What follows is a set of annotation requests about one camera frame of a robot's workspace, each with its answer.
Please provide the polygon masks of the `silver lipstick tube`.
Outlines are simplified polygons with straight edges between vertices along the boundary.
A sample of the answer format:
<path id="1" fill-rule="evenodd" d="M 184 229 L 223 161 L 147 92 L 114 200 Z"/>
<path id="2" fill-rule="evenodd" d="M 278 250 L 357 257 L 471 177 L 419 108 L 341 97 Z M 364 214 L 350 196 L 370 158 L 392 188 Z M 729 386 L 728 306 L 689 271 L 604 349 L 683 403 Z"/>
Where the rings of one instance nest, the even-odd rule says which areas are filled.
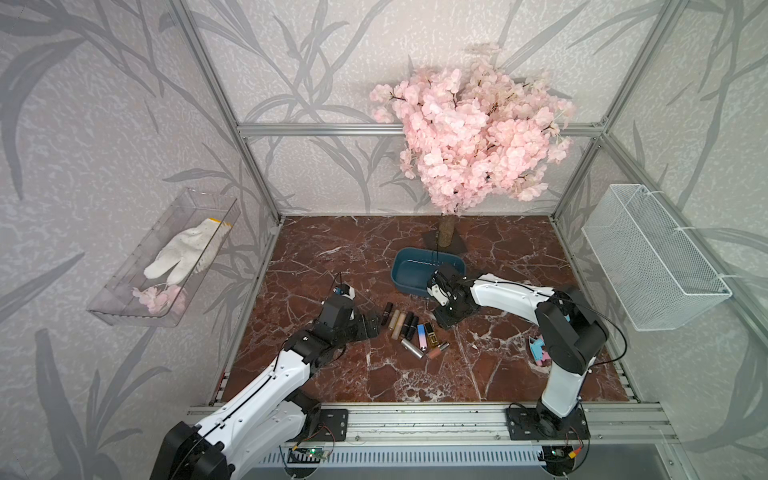
<path id="1" fill-rule="evenodd" d="M 413 356 L 415 356 L 417 359 L 423 359 L 425 357 L 425 353 L 415 345 L 413 345 L 410 341 L 403 338 L 400 341 L 401 345 L 410 352 Z"/>

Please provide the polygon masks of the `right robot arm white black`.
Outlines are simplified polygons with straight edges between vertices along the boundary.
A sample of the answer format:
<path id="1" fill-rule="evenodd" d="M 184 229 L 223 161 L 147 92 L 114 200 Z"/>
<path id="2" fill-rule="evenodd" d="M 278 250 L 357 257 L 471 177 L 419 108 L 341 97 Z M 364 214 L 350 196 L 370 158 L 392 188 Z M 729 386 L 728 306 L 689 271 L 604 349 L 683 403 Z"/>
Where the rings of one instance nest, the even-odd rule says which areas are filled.
<path id="1" fill-rule="evenodd" d="M 426 291 L 437 302 L 433 315 L 443 329 L 483 308 L 501 310 L 535 325 L 551 359 L 537 408 L 557 420 L 573 412 L 586 374 L 608 339 L 604 322 L 579 289 L 534 287 L 490 273 L 470 278 L 443 264 L 428 280 Z"/>

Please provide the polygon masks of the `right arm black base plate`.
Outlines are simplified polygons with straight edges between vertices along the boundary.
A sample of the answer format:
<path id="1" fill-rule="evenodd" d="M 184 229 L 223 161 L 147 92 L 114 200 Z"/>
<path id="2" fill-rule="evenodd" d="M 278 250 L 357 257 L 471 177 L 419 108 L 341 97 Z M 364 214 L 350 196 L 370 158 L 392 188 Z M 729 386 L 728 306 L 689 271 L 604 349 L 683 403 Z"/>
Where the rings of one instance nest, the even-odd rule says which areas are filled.
<path id="1" fill-rule="evenodd" d="M 506 408 L 505 417 L 511 440 L 586 442 L 591 439 L 585 411 L 580 403 L 566 417 L 560 418 L 541 402 L 535 407 L 513 402 Z"/>

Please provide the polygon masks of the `teal plastic storage box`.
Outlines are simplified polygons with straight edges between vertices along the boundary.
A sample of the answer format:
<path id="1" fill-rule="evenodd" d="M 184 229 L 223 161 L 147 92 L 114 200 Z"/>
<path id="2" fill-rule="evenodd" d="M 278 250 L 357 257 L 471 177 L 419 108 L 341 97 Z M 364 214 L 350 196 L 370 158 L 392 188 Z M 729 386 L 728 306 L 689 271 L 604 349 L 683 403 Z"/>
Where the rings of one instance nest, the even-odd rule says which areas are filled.
<path id="1" fill-rule="evenodd" d="M 399 250 L 391 269 L 391 279 L 402 293 L 428 297 L 427 284 L 433 273 L 444 263 L 452 265 L 460 274 L 466 273 L 465 262 L 456 255 L 406 247 Z"/>

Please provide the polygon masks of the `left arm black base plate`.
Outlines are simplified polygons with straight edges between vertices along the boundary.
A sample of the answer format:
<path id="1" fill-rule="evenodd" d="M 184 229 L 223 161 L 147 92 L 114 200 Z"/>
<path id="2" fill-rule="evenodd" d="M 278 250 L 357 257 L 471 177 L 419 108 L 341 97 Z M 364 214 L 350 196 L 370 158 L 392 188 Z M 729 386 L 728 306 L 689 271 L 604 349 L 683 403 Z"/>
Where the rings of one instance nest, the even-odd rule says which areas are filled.
<path id="1" fill-rule="evenodd" d="M 348 409 L 321 408 L 306 416 L 302 430 L 292 441 L 331 443 L 345 441 L 348 426 Z"/>

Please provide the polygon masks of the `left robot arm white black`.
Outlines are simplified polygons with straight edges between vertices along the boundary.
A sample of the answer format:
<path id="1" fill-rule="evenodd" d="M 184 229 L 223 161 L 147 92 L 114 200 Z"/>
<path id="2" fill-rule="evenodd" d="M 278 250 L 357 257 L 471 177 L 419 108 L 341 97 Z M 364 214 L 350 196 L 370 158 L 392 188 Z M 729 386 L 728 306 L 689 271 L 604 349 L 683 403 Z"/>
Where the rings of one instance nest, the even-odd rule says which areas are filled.
<path id="1" fill-rule="evenodd" d="M 320 403 L 301 387 L 345 346 L 375 338 L 380 320 L 349 295 L 332 293 L 319 316 L 292 334 L 275 359 L 229 402 L 196 424 L 179 422 L 165 435 L 152 479 L 241 479 L 268 453 L 308 438 Z"/>

